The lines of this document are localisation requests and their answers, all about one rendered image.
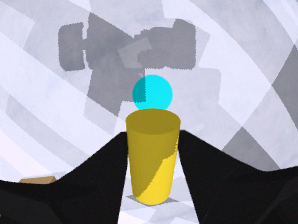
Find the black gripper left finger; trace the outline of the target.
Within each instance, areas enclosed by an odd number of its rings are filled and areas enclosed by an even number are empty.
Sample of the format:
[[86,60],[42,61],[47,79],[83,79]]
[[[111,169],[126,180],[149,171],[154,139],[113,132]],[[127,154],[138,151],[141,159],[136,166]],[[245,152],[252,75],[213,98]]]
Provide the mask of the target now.
[[0,214],[23,224],[118,224],[128,152],[121,131],[55,183],[0,180]]

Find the cyan circle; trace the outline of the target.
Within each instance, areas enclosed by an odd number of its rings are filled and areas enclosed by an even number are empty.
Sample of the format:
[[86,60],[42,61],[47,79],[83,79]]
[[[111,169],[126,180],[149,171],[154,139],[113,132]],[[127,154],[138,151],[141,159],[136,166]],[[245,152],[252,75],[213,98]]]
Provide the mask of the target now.
[[146,75],[134,85],[133,100],[138,109],[166,109],[172,103],[172,97],[172,87],[162,76]]

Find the yellow cylinder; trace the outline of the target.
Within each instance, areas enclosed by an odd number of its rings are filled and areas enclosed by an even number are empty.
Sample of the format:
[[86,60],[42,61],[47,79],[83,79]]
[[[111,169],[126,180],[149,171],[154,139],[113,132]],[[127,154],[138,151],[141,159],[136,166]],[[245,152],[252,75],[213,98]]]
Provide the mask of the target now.
[[169,197],[181,119],[165,109],[140,109],[126,117],[129,175],[134,197],[148,205]]

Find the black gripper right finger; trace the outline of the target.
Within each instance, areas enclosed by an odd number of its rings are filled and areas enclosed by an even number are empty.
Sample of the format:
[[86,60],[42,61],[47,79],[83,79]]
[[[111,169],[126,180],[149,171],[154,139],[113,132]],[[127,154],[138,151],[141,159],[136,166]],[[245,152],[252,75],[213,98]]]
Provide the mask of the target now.
[[185,129],[177,151],[198,224],[261,224],[298,192],[298,165],[258,171]]

